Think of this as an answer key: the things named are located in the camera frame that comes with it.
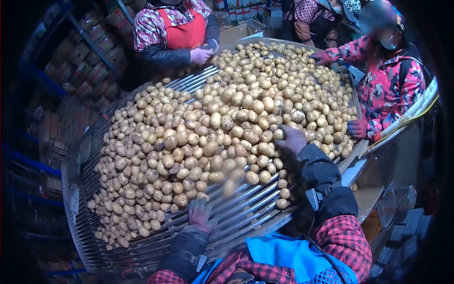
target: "black jacket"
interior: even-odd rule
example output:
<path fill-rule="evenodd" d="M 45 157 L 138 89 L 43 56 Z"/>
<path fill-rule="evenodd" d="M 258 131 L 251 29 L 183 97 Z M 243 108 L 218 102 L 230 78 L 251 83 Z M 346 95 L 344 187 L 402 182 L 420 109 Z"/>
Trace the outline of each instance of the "black jacket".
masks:
<path fill-rule="evenodd" d="M 324 198 L 315 213 L 314 228 L 323 222 L 339 215 L 358 217 L 358 204 L 350 188 L 341 185 L 341 173 L 333 161 L 328 158 L 316 145 L 304 147 L 296 157 L 301 166 L 301 177 L 308 188 L 324 191 L 331 187 L 332 192 Z M 159 270 L 168 269 L 179 277 L 192 282 L 197 276 L 193 264 L 183 257 L 182 251 L 197 256 L 203 254 L 208 246 L 209 237 L 206 233 L 186 226 L 172 240 L 170 254 L 159 262 Z"/>
<path fill-rule="evenodd" d="M 215 39 L 219 42 L 219 24 L 215 15 L 208 16 L 205 28 L 205 41 Z M 189 48 L 167 50 L 162 44 L 151 45 L 139 53 L 139 58 L 148 61 L 156 69 L 167 70 L 170 68 L 181 69 L 191 65 L 191 51 Z"/>

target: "hand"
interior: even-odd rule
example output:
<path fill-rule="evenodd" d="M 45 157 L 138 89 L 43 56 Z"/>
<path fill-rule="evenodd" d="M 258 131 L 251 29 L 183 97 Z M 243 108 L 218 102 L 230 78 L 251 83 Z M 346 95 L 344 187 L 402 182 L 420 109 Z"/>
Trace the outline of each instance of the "hand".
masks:
<path fill-rule="evenodd" d="M 367 120 L 350 120 L 347 122 L 347 130 L 355 138 L 366 138 L 367 124 Z"/>
<path fill-rule="evenodd" d="M 213 54 L 214 52 L 211 49 L 203 50 L 201 48 L 195 48 L 191 50 L 191 63 L 203 65 Z"/>
<path fill-rule="evenodd" d="M 287 125 L 281 125 L 279 128 L 282 130 L 285 140 L 275 140 L 274 144 L 279 148 L 288 151 L 291 155 L 298 155 L 307 145 L 304 132 Z"/>
<path fill-rule="evenodd" d="M 208 222 L 212 209 L 213 203 L 207 205 L 205 197 L 193 199 L 188 207 L 189 225 L 210 234 L 217 225 L 216 218 Z"/>
<path fill-rule="evenodd" d="M 212 49 L 214 53 L 216 53 L 218 48 L 219 48 L 219 44 L 217 44 L 217 41 L 215 39 L 207 39 L 207 43 L 205 43 L 201 47 L 201 49 L 203 49 L 203 50 Z"/>
<path fill-rule="evenodd" d="M 309 56 L 309 58 L 314 59 L 316 65 L 324 65 L 328 62 L 331 62 L 331 58 L 329 57 L 328 53 L 324 50 L 312 53 Z"/>

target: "woman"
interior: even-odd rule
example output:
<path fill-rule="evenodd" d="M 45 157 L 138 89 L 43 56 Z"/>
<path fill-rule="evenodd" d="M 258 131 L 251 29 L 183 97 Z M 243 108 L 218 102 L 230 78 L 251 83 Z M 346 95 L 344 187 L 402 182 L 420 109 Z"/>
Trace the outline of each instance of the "woman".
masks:
<path fill-rule="evenodd" d="M 358 20 L 359 0 L 294 0 L 286 8 L 282 31 L 284 39 L 318 48 L 336 47 L 337 27 L 343 16 L 352 23 Z"/>
<path fill-rule="evenodd" d="M 140 59 L 160 70 L 205 64 L 218 49 L 219 25 L 203 0 L 148 0 L 133 33 Z"/>
<path fill-rule="evenodd" d="M 286 139 L 276 141 L 276 147 L 296 157 L 295 169 L 301 178 L 323 196 L 311 236 L 325 255 L 312 241 L 272 233 L 247 238 L 243 246 L 196 278 L 197 259 L 205 253 L 217 224 L 208 221 L 212 204 L 196 199 L 188 208 L 188 225 L 172 240 L 170 253 L 159 262 L 149 284 L 201 284 L 204 279 L 205 284 L 342 283 L 337 271 L 346 284 L 367 279 L 372 253 L 358 222 L 358 204 L 351 189 L 341 185 L 339 169 L 316 145 L 306 145 L 303 132 L 286 125 L 282 130 Z"/>
<path fill-rule="evenodd" d="M 398 120 L 426 88 L 424 66 L 418 50 L 405 39 L 405 20 L 395 7 L 386 2 L 385 7 L 397 14 L 397 25 L 393 25 L 397 27 L 385 38 L 379 35 L 386 29 L 375 27 L 370 35 L 375 33 L 373 38 L 380 40 L 362 36 L 339 48 L 328 48 L 310 56 L 318 65 L 334 61 L 369 61 L 366 75 L 358 84 L 363 119 L 347 123 L 350 134 L 358 139 L 380 140 L 380 132 Z"/>

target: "plaid jacket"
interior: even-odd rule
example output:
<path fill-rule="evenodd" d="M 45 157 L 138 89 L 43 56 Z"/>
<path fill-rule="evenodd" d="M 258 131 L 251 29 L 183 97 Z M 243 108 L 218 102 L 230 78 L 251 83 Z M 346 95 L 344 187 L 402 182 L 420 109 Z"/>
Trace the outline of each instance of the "plaid jacket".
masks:
<path fill-rule="evenodd" d="M 378 49 L 369 38 L 362 36 L 339 48 L 326 51 L 332 61 L 369 61 L 364 78 L 358 84 L 358 95 L 367 136 L 378 141 L 380 132 L 398 120 L 424 93 L 426 88 L 422 66 L 416 47 L 409 44 L 407 50 L 397 50 L 391 59 L 380 58 Z M 403 60 L 411 60 L 403 86 L 399 84 L 400 66 Z"/>
<path fill-rule="evenodd" d="M 372 265 L 372 253 L 355 216 L 341 215 L 328 219 L 317 228 L 315 241 L 326 253 L 348 265 L 359 283 L 367 279 Z M 230 253 L 214 269 L 206 283 L 225 284 L 237 269 L 243 269 L 254 275 L 255 280 L 276 284 L 297 284 L 293 269 L 254 262 L 246 251 Z M 310 283 L 320 283 L 320 279 L 335 276 L 337 274 L 332 269 L 327 269 Z M 148 284 L 186 284 L 186 282 L 171 270 L 160 270 L 149 277 Z"/>

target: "pink glove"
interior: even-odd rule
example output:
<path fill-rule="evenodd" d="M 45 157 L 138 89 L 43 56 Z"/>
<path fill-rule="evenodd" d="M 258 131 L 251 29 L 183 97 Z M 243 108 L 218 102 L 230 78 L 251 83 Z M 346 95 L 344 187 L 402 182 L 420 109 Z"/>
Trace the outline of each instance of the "pink glove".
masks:
<path fill-rule="evenodd" d="M 362 139 L 367 137 L 367 120 L 350 120 L 347 129 L 351 136 Z"/>
<path fill-rule="evenodd" d="M 331 58 L 326 51 L 314 52 L 309 56 L 309 58 L 314 59 L 316 65 L 324 65 L 328 62 L 331 62 Z"/>
<path fill-rule="evenodd" d="M 212 55 L 214 55 L 213 50 L 195 48 L 191 50 L 191 63 L 203 65 Z"/>

